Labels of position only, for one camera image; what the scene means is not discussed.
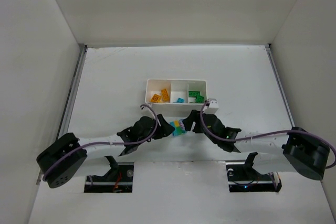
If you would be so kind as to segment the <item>green lego plate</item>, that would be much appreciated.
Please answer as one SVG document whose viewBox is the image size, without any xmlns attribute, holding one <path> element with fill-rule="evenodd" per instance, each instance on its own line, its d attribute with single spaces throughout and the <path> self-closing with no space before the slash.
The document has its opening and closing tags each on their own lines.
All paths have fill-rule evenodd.
<svg viewBox="0 0 336 224">
<path fill-rule="evenodd" d="M 201 95 L 201 93 L 199 91 L 192 91 L 192 90 L 188 91 L 188 96 L 189 97 L 197 97 L 198 95 Z"/>
</svg>

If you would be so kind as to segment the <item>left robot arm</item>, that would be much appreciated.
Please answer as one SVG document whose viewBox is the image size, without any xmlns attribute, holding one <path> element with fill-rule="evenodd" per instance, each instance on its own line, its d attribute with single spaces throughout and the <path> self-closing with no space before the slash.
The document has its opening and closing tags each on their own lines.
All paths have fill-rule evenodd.
<svg viewBox="0 0 336 224">
<path fill-rule="evenodd" d="M 144 143 L 170 136 L 174 126 L 159 114 L 154 119 L 142 116 L 133 126 L 108 137 L 78 138 L 74 133 L 66 133 L 37 156 L 42 180 L 50 188 L 60 187 L 79 176 L 85 162 L 104 157 L 114 168 L 115 157 L 129 155 Z"/>
</svg>

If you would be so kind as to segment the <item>yellow curved lego brick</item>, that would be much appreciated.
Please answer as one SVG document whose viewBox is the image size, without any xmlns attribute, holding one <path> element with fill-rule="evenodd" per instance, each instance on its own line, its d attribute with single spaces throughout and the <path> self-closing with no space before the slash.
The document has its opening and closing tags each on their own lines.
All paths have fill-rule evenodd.
<svg viewBox="0 0 336 224">
<path fill-rule="evenodd" d="M 153 97 L 150 100 L 151 103 L 160 103 L 161 102 L 161 96 L 159 94 L 154 94 Z"/>
</svg>

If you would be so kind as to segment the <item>blue square lego brick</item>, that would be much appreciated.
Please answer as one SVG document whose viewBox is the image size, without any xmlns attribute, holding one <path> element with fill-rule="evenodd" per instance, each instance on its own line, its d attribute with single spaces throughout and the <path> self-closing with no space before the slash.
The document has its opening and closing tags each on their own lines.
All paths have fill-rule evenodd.
<svg viewBox="0 0 336 224">
<path fill-rule="evenodd" d="M 182 98 L 178 98 L 176 101 L 175 101 L 175 103 L 184 103 L 184 99 L 182 99 Z"/>
</svg>

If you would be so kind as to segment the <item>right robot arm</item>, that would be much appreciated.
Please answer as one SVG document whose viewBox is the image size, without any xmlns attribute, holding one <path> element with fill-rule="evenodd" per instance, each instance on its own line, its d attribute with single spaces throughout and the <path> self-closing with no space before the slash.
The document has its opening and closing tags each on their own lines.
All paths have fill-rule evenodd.
<svg viewBox="0 0 336 224">
<path fill-rule="evenodd" d="M 322 138 L 299 127 L 254 135 L 225 126 L 214 114 L 192 110 L 182 120 L 185 131 L 206 135 L 229 153 L 247 153 L 244 166 L 261 175 L 297 172 L 312 180 L 323 180 L 329 154 L 335 148 Z"/>
</svg>

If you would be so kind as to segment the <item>small green yellow lego piece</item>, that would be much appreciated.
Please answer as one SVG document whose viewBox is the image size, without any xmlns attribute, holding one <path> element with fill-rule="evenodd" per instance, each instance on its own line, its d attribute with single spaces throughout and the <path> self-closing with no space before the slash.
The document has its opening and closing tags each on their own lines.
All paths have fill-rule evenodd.
<svg viewBox="0 0 336 224">
<path fill-rule="evenodd" d="M 201 95 L 196 96 L 195 103 L 201 104 L 201 103 L 204 103 L 204 101 L 205 101 L 205 98 L 203 96 Z"/>
</svg>

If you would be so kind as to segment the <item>multicolor lego cluster with frog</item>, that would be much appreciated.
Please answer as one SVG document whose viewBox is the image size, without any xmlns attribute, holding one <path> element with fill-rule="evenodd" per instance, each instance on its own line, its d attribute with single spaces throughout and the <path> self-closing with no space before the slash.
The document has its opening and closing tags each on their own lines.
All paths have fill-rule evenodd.
<svg viewBox="0 0 336 224">
<path fill-rule="evenodd" d="M 174 127 L 174 131 L 172 133 L 174 137 L 186 133 L 183 120 L 176 120 L 176 121 L 170 122 L 170 125 Z"/>
</svg>

